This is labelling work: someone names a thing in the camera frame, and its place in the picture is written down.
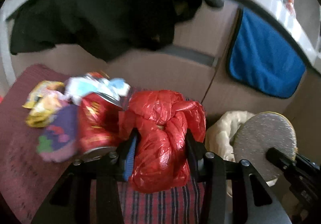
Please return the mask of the red soda can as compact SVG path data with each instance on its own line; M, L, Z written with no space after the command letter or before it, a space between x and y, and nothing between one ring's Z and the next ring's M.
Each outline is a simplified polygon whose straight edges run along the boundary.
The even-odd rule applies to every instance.
M120 102L105 94L90 93L82 98L77 114L77 143L83 161L100 159L117 149L121 142L120 111Z

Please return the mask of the red plastic bag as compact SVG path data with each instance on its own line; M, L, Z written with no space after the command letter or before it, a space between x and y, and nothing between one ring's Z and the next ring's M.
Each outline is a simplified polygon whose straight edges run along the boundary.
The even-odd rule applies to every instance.
M196 141L204 140L203 106L176 91L138 91L119 113L120 137L128 139L133 129L140 138L129 178L132 188L154 193L186 185L190 171L185 136L191 131Z

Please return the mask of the white blue wrapper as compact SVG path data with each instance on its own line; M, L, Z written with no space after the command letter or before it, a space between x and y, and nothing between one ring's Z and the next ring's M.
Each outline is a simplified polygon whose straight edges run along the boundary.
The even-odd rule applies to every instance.
M64 96L78 106L82 98L91 93L119 102L122 97L128 95L130 88L123 78L107 79L97 73L86 73L84 76L68 79Z

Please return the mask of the yellow snack wrapper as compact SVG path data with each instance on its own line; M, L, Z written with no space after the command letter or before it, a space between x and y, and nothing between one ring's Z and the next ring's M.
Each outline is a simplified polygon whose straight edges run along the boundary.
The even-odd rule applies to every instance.
M65 84L61 81L43 80L38 83L29 93L27 100L22 107L26 109L32 109L39 102L39 100L50 94L52 91L56 91L64 86Z

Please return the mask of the trash bin with beige liner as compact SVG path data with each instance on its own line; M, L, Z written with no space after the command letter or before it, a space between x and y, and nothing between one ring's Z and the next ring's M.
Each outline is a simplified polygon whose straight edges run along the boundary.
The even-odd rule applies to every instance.
M224 160L236 162L233 153L233 137L242 124L253 117L248 111L228 111L210 128L205 137L207 150L214 152Z

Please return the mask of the pink purple paper cup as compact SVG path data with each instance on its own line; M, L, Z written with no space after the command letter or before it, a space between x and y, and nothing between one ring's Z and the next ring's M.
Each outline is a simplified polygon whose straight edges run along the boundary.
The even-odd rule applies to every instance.
M43 161L61 163L77 153L77 110L74 104L62 108L39 136L37 153Z

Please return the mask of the red plaid cloth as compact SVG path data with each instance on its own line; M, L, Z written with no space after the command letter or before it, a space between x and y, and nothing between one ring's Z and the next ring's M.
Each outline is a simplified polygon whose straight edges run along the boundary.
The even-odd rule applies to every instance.
M20 223L31 223L41 203L70 162L48 163L36 152L41 130L25 124L23 108L31 90L43 80L68 76L36 64L25 69L1 102L1 195ZM190 179L186 186L144 194L128 183L118 191L125 223L198 223L204 185Z

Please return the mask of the yellow crumpled chip bag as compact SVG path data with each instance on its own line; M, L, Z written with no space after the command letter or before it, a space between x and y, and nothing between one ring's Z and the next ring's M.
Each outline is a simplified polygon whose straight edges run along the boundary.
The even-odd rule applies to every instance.
M30 109L25 122L33 128L44 128L55 118L56 113L67 106L69 101L59 91L49 91L43 97L37 96L33 101L26 102L23 107Z

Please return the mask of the blue towel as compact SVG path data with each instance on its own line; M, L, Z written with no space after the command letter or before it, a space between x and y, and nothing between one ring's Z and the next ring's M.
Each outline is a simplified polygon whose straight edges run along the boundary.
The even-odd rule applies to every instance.
M233 80L287 99L297 90L305 70L297 52L276 29L251 10L239 10L226 59L226 71Z

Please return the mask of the orange bottle on counter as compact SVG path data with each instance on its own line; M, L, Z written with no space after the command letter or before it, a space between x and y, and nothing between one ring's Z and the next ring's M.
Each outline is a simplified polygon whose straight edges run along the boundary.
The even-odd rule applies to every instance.
M285 4L286 9L290 12L290 15L296 18L296 11L294 8L294 1L293 0L287 0Z

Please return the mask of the black hanging garment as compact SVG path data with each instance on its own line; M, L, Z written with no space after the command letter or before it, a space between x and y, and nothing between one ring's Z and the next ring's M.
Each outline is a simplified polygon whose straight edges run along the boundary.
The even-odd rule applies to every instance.
M79 45L110 61L132 48L160 50L173 43L175 25L194 18L203 3L224 0L30 0L14 15L10 53Z

